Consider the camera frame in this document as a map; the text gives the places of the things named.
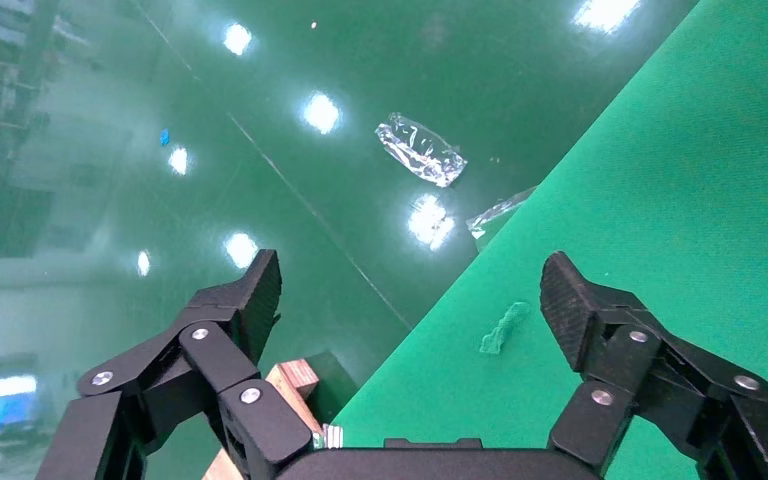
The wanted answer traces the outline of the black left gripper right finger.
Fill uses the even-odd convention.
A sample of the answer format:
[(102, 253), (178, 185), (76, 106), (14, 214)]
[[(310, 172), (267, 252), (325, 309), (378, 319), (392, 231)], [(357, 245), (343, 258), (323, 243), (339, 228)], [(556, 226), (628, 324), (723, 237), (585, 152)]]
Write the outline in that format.
[(670, 333), (633, 293), (587, 280), (561, 251), (542, 268), (540, 310), (582, 380), (551, 450), (603, 478), (639, 417), (702, 479), (768, 479), (765, 379)]

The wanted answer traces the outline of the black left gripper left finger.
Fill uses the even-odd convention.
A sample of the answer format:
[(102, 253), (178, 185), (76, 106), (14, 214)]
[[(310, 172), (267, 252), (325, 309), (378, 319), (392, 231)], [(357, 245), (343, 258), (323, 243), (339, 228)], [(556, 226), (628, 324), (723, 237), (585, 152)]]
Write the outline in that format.
[(312, 444), (257, 363), (278, 320), (277, 253), (199, 290), (164, 331), (87, 371), (39, 467), (41, 479), (141, 479), (148, 457), (198, 415), (235, 468), (275, 479)]

